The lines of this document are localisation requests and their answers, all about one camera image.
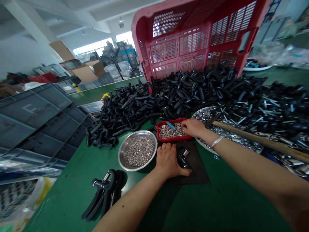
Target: stainless steel bowl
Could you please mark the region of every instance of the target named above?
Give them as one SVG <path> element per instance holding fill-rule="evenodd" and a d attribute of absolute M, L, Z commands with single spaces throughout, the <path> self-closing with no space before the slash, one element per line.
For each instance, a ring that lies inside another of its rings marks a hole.
<path fill-rule="evenodd" d="M 128 152 L 129 149 L 129 145 L 134 142 L 136 139 L 140 138 L 140 137 L 148 137 L 151 138 L 154 142 L 154 153 L 152 154 L 152 157 L 150 158 L 150 160 L 145 163 L 143 166 L 140 167 L 132 167 L 128 161 L 125 159 L 126 153 Z M 155 135 L 153 133 L 151 133 L 150 131 L 147 130 L 139 130 L 136 131 L 132 134 L 130 134 L 121 144 L 119 151 L 118 151 L 118 162 L 120 164 L 120 166 L 126 170 L 126 171 L 138 171 L 144 167 L 146 167 L 154 158 L 155 153 L 157 151 L 158 148 L 158 141 L 157 138 L 155 137 Z"/>

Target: woman's right hand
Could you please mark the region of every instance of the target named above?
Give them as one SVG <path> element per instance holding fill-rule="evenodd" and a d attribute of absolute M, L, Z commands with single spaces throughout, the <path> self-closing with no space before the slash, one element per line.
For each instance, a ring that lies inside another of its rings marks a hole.
<path fill-rule="evenodd" d="M 187 119 L 181 123 L 182 129 L 192 137 L 201 138 L 208 130 L 204 124 L 197 119 Z"/>

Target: red plastic basket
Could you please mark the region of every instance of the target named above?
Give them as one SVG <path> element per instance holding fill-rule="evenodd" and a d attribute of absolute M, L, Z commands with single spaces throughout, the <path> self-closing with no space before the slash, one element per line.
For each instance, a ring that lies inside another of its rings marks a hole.
<path fill-rule="evenodd" d="M 132 36 L 147 81 L 228 60 L 245 66 L 270 0 L 166 0 L 140 9 Z M 242 39 L 245 49 L 239 52 Z"/>
<path fill-rule="evenodd" d="M 178 122 L 182 122 L 184 120 L 187 119 L 175 119 L 175 120 L 171 120 L 168 121 L 170 123 L 178 123 Z M 186 136 L 180 136 L 180 137 L 175 137 L 175 138 L 169 138 L 169 139 L 159 139 L 159 127 L 162 125 L 165 125 L 167 121 L 163 121 L 163 122 L 158 122 L 157 123 L 157 138 L 161 143 L 167 143 L 167 142 L 180 142 L 180 141 L 186 141 L 186 140 L 190 140 L 192 138 L 192 136 L 190 135 L 186 135 Z"/>

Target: silver bracelet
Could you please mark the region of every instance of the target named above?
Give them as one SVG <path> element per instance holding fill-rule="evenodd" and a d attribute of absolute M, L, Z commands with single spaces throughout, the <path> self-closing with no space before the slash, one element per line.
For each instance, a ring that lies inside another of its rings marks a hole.
<path fill-rule="evenodd" d="M 219 138 L 217 138 L 213 144 L 211 145 L 210 149 L 213 149 L 214 146 L 216 146 L 222 139 L 224 138 L 223 135 L 221 135 Z"/>

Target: white plate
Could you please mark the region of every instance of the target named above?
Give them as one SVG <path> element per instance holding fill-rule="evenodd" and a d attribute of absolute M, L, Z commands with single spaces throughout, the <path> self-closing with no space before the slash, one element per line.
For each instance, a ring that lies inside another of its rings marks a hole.
<path fill-rule="evenodd" d="M 271 67 L 272 67 L 272 65 L 266 66 L 264 68 L 246 68 L 246 67 L 244 67 L 244 71 L 257 72 L 257 71 L 267 70 L 267 69 L 269 69 Z"/>
<path fill-rule="evenodd" d="M 210 108 L 210 107 L 212 107 L 212 106 L 208 106 L 208 107 L 204 107 L 204 108 L 202 108 L 202 109 L 199 109 L 198 111 L 196 111 L 196 112 L 192 115 L 191 118 L 193 118 L 199 111 L 204 110 L 204 109 L 208 109 L 208 108 Z M 205 148 L 206 150 L 210 151 L 211 153 L 213 153 L 213 154 L 215 154 L 215 155 L 220 156 L 217 152 L 215 152 L 214 150 L 211 150 L 210 148 L 208 148 L 208 147 L 207 147 L 204 143 L 202 143 L 198 138 L 196 138 L 196 137 L 194 137 L 194 138 L 195 138 L 195 140 L 196 140 L 203 148 Z M 260 154 L 260 153 L 263 151 L 263 149 L 264 149 L 264 146 L 262 146 L 262 148 L 261 148 L 261 150 L 258 152 L 258 154 Z"/>

